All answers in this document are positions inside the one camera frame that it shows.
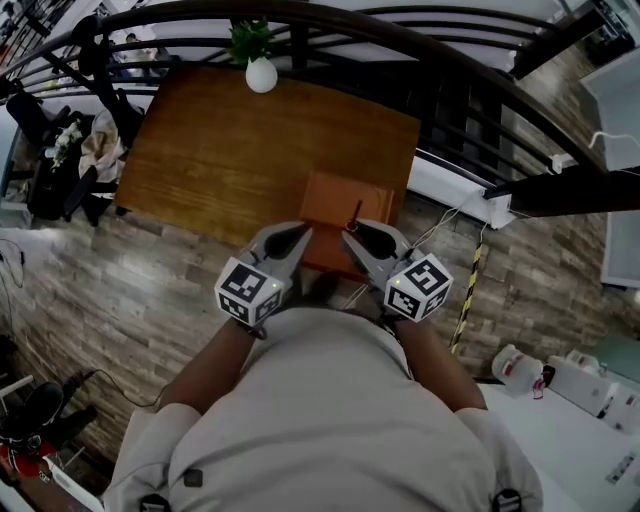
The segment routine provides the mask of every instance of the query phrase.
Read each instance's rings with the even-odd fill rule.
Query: white cabinet
[[[640,288],[640,211],[612,212],[607,216],[607,242],[600,280]]]

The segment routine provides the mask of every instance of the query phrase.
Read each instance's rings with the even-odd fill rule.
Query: desk
[[[298,218],[308,173],[321,171],[392,189],[395,222],[417,119],[285,78],[256,94],[240,71],[174,71],[127,158],[118,206],[244,246]]]

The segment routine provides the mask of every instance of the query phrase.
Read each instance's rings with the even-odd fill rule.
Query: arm
[[[471,375],[440,341],[427,321],[396,322],[396,332],[414,379],[456,412],[468,407],[486,409],[484,397]]]
[[[179,403],[205,414],[235,387],[254,341],[255,338],[235,321],[227,321],[167,386],[160,408]]]

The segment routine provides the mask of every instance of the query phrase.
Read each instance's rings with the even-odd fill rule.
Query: black strap
[[[171,512],[171,505],[159,494],[148,494],[140,500],[140,512]]]
[[[522,510],[522,498],[514,489],[503,489],[493,498],[492,512],[520,512]]]
[[[250,325],[247,325],[240,320],[236,320],[236,325],[242,328],[244,331],[247,331],[251,336],[259,340],[267,339],[267,331],[265,331],[264,327],[259,327],[258,329],[254,329]]]

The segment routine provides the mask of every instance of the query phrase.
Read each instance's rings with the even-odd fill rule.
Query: yellow and black striped pole
[[[460,313],[460,319],[458,320],[458,326],[451,338],[451,353],[455,354],[458,349],[458,343],[460,342],[460,336],[467,326],[467,316],[469,315],[469,309],[471,309],[471,299],[473,298],[473,289],[475,288],[476,279],[478,278],[478,268],[480,267],[480,256],[482,255],[482,231],[480,231],[480,239],[476,247],[476,254],[473,258],[473,267],[471,268],[471,277],[469,277],[469,288],[467,289],[467,298],[462,306],[462,312]]]

